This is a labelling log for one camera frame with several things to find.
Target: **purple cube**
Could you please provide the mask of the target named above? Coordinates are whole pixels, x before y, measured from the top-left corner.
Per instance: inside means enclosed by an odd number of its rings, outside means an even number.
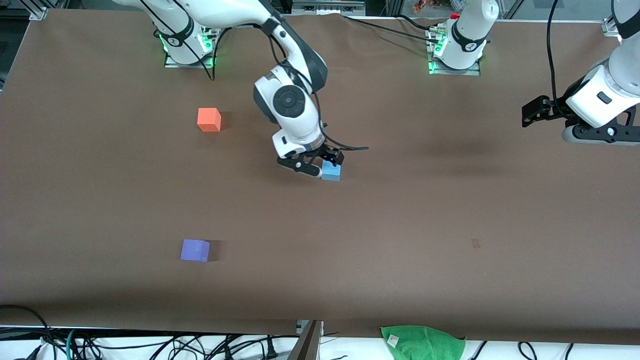
[[[201,261],[209,260],[209,242],[205,240],[184,239],[180,260]]]

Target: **blue cube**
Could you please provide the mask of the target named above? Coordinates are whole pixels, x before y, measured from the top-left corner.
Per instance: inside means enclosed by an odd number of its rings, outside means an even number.
[[[333,165],[331,161],[322,161],[322,180],[340,181],[340,165]]]
[[[204,240],[184,239],[182,242],[182,254],[180,260],[201,261],[209,260],[209,242]]]

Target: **robotic arm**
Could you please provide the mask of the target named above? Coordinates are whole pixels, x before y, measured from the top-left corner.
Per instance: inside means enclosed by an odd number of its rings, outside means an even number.
[[[612,0],[611,8],[620,46],[557,102],[542,95],[523,106],[522,127],[564,117],[567,142],[640,144],[640,126],[633,124],[640,104],[640,0]],[[617,116],[623,113],[626,123],[619,124]]]
[[[313,164],[316,158],[340,165],[341,150],[327,144],[322,123],[310,94],[324,87],[327,66],[290,27],[268,0],[114,0],[146,11],[160,31],[167,51],[188,63],[199,61],[206,52],[198,30],[251,25],[274,40],[286,51],[269,74],[253,87],[253,99],[267,116],[280,126],[273,145],[281,166],[311,177],[321,177]]]

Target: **teal cable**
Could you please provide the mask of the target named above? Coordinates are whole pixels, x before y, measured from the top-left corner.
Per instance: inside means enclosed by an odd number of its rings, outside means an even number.
[[[73,338],[74,332],[76,332],[75,329],[71,330],[69,336],[67,336],[67,360],[71,360],[71,339]]]

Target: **green towel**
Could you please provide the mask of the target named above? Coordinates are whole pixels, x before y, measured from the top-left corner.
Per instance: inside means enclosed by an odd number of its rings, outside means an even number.
[[[382,327],[395,360],[460,360],[466,340],[426,326]]]

